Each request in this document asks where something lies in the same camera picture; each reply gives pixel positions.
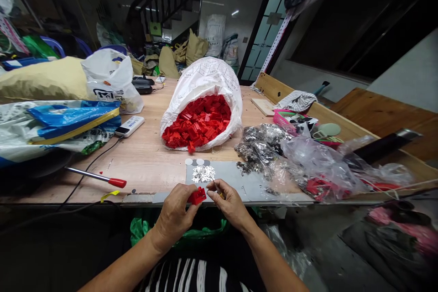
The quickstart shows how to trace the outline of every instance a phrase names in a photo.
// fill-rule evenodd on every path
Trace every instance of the remote control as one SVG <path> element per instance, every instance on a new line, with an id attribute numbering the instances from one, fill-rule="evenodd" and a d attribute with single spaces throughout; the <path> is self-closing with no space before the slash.
<path id="1" fill-rule="evenodd" d="M 118 127 L 115 130 L 115 134 L 118 136 L 123 136 L 128 138 L 132 133 L 138 129 L 140 125 L 143 124 L 145 118 L 141 116 L 134 115 L 129 120 L 127 120 L 124 124 Z"/>

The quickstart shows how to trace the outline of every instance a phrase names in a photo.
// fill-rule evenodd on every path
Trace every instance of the hand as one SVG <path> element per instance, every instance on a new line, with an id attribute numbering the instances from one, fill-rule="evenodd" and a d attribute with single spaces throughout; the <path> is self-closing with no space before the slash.
<path id="1" fill-rule="evenodd" d="M 222 199 L 219 194 L 214 193 L 217 190 L 216 185 L 220 191 L 225 195 Z M 249 226 L 255 224 L 255 221 L 246 210 L 237 191 L 227 184 L 222 179 L 215 179 L 207 185 L 208 196 L 214 201 L 217 207 L 224 213 L 227 220 L 239 231 L 248 229 Z"/>
<path id="2" fill-rule="evenodd" d="M 151 241 L 160 253 L 166 253 L 190 228 L 196 212 L 202 203 L 190 205 L 186 211 L 187 199 L 196 192 L 196 185 L 178 184 L 164 200 L 160 216 L 151 229 Z"/>

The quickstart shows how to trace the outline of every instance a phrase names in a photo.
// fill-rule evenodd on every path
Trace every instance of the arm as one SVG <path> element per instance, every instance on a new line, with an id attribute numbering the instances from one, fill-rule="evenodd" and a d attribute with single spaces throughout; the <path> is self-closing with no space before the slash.
<path id="1" fill-rule="evenodd" d="M 226 195 L 223 200 L 217 193 L 216 185 Z M 275 246 L 246 210 L 237 191 L 222 179 L 216 179 L 207 185 L 207 194 L 224 213 L 230 223 L 238 229 L 248 242 L 255 263 L 267 291 L 303 291 L 307 287 L 293 272 Z"/>
<path id="2" fill-rule="evenodd" d="M 164 200 L 155 226 L 145 237 L 80 291 L 132 291 L 192 225 L 201 204 L 186 211 L 186 203 L 197 190 L 195 185 L 178 184 Z"/>

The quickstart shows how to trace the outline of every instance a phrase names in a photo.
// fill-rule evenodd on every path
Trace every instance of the door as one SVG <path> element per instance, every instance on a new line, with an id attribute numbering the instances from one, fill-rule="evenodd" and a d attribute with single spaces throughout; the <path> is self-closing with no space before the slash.
<path id="1" fill-rule="evenodd" d="M 241 85 L 250 85 L 256 80 L 285 17 L 284 0 L 262 1 L 237 75 Z M 285 33 L 283 39 L 287 39 L 287 37 L 288 35 Z"/>

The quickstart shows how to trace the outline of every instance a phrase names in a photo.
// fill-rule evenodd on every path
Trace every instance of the staircase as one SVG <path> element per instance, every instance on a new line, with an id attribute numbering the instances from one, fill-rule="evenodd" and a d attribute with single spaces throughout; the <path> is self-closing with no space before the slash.
<path id="1" fill-rule="evenodd" d="M 163 36 L 166 41 L 181 39 L 199 19 L 200 0 L 134 0 L 126 18 L 125 39 L 142 53 L 145 34 Z"/>

